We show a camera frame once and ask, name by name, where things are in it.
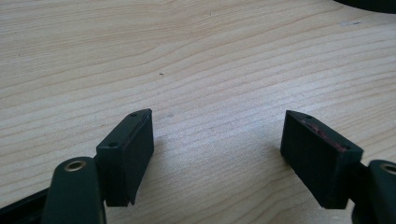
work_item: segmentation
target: light wood surface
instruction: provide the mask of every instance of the light wood surface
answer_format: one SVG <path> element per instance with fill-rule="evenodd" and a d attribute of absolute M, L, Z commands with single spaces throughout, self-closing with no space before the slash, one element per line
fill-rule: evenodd
<path fill-rule="evenodd" d="M 108 223 L 351 223 L 279 153 L 287 109 L 396 161 L 396 16 L 330 0 L 0 3 L 0 206 L 130 112 L 155 152 Z"/>

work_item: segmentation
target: clamp jaw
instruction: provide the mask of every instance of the clamp jaw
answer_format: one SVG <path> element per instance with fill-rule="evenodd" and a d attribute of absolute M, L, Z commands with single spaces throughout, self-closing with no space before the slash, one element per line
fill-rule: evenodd
<path fill-rule="evenodd" d="M 312 116 L 287 111 L 282 156 L 320 206 L 345 209 L 355 203 L 355 224 L 396 223 L 396 164 L 361 164 L 363 150 Z"/>
<path fill-rule="evenodd" d="M 62 162 L 50 187 L 0 210 L 2 223 L 106 223 L 107 206 L 134 204 L 154 152 L 151 110 L 128 115 L 96 156 Z"/>

